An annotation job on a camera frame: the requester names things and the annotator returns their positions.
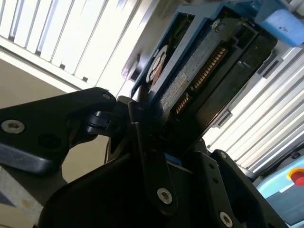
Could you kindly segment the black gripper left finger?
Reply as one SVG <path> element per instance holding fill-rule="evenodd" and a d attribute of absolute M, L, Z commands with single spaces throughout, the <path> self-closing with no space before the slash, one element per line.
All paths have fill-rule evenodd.
<path fill-rule="evenodd" d="M 143 107 L 91 88 L 0 111 L 0 163 L 33 175 L 57 172 L 69 150 L 103 135 L 110 160 L 149 152 Z"/>

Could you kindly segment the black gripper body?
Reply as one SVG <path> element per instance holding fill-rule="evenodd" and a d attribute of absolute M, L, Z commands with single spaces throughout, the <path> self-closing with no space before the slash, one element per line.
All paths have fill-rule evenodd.
<path fill-rule="evenodd" d="M 197 228 L 211 225 L 202 183 L 214 161 L 195 152 L 187 169 L 162 152 L 128 154 L 57 191 L 40 228 Z"/>

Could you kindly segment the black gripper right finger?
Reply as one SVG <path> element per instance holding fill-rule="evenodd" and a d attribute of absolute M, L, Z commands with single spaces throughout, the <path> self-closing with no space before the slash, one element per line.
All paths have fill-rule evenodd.
<path fill-rule="evenodd" d="M 251 180 L 222 151 L 190 153 L 196 201 L 207 228 L 285 228 L 287 225 Z"/>

